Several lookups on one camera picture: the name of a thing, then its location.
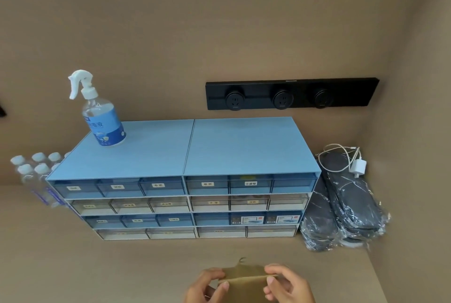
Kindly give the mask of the person's left hand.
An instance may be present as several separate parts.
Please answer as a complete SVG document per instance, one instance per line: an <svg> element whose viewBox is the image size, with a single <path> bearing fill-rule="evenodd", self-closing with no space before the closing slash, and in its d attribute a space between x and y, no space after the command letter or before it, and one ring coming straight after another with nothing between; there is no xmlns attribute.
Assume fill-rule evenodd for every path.
<svg viewBox="0 0 451 303"><path fill-rule="evenodd" d="M214 288L210 286L211 282L224 277L221 268L209 268L203 270L198 278L192 283L183 299L183 303L222 303L227 294L215 294Z"/></svg>

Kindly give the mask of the person's right hand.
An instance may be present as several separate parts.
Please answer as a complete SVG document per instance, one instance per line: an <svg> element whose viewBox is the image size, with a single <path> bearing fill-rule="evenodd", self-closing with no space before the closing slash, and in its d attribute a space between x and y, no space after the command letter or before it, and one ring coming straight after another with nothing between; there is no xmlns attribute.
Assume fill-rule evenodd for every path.
<svg viewBox="0 0 451 303"><path fill-rule="evenodd" d="M277 278L280 288L263 288L265 298L278 303L316 303L310 284L287 266L270 264L265 272Z"/></svg>

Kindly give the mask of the khaki cloth pouch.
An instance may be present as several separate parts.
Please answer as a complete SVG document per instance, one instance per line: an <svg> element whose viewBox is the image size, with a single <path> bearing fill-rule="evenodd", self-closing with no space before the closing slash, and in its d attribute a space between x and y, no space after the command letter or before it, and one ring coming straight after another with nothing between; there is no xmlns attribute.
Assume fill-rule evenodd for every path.
<svg viewBox="0 0 451 303"><path fill-rule="evenodd" d="M218 284L229 283L229 289L240 289L247 286L267 285L267 277L264 266L247 263L246 258L239 259L233 267L223 268L224 277L218 279Z"/></svg>

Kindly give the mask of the grey slippers in plastic wrap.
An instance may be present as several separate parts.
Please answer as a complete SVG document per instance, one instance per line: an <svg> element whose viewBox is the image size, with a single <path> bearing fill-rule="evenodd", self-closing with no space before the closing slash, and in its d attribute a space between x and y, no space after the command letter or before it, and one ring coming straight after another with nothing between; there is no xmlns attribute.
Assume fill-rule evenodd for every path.
<svg viewBox="0 0 451 303"><path fill-rule="evenodd" d="M329 251L341 237L322 177L308 201L299 229L307 249L311 251Z"/></svg>
<svg viewBox="0 0 451 303"><path fill-rule="evenodd" d="M366 247L373 239L384 235L390 214L376 201L363 175L350 172L351 159L337 150L318 154L322 178L345 247Z"/></svg>

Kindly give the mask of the blue drawer organiser unit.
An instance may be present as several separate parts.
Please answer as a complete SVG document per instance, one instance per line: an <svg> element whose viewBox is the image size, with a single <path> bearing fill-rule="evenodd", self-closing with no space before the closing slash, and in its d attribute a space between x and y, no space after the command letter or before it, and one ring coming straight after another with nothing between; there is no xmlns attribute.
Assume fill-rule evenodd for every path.
<svg viewBox="0 0 451 303"><path fill-rule="evenodd" d="M183 183L196 237L293 237L320 168L293 118L196 119Z"/></svg>
<svg viewBox="0 0 451 303"><path fill-rule="evenodd" d="M76 211L76 200L145 198L142 179L177 177L182 181L195 120L124 122L126 138L99 146L86 135L47 177L47 182Z"/></svg>

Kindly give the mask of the white charger plug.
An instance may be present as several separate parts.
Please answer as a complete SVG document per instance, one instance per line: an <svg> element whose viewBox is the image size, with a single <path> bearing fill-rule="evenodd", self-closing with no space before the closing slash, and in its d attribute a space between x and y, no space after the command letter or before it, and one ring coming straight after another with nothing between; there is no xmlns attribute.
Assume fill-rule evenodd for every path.
<svg viewBox="0 0 451 303"><path fill-rule="evenodd" d="M354 178L359 178L361 175L365 174L367 162L364 159L355 159L350 168L350 172L354 175Z"/></svg>

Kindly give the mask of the black round socket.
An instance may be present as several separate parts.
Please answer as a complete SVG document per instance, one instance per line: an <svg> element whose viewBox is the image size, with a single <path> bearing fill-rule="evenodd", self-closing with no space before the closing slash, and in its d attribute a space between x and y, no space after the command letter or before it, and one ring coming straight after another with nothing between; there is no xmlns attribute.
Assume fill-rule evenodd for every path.
<svg viewBox="0 0 451 303"><path fill-rule="evenodd" d="M313 91L313 106L318 109L330 107L334 101L334 96L327 88L316 88Z"/></svg>
<svg viewBox="0 0 451 303"><path fill-rule="evenodd" d="M225 103L229 110L239 111L245 103L245 96L239 90L231 90L225 97Z"/></svg>
<svg viewBox="0 0 451 303"><path fill-rule="evenodd" d="M278 110L285 110L291 107L294 101L294 95L285 89L276 91L272 96L273 106Z"/></svg>

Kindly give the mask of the clear spray bottle blue label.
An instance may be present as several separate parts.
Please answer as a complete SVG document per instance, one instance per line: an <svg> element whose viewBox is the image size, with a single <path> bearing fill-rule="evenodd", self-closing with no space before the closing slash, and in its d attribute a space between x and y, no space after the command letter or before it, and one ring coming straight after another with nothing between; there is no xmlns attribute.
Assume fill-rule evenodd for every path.
<svg viewBox="0 0 451 303"><path fill-rule="evenodd" d="M121 144L127 134L112 102L99 96L93 86L93 75L85 70L77 70L69 77L70 100L81 93L85 103L82 116L100 146L110 147Z"/></svg>

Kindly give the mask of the cluster of clear water bottles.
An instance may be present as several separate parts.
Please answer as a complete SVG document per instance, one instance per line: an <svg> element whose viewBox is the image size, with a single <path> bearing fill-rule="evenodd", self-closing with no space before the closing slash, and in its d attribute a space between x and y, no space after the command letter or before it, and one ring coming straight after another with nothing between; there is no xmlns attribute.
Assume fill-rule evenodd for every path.
<svg viewBox="0 0 451 303"><path fill-rule="evenodd" d="M14 170L19 174L24 188L31 192L41 203L50 208L67 207L67 203L47 183L50 168L43 153L35 154L35 159L27 159L23 155L16 155L10 159Z"/></svg>

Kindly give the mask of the black wall power track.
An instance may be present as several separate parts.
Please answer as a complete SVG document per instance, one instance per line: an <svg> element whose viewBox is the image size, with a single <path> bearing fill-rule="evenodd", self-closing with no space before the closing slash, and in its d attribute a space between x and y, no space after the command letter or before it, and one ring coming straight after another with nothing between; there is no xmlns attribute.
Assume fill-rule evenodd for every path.
<svg viewBox="0 0 451 303"><path fill-rule="evenodd" d="M327 88L334 96L330 107L365 107L379 83L378 78L207 82L206 104L208 110L229 110L225 97L231 90L239 90L245 96L241 110L276 109L272 96L276 91L285 89L294 95L290 108L316 108L313 106L313 91L316 88Z"/></svg>

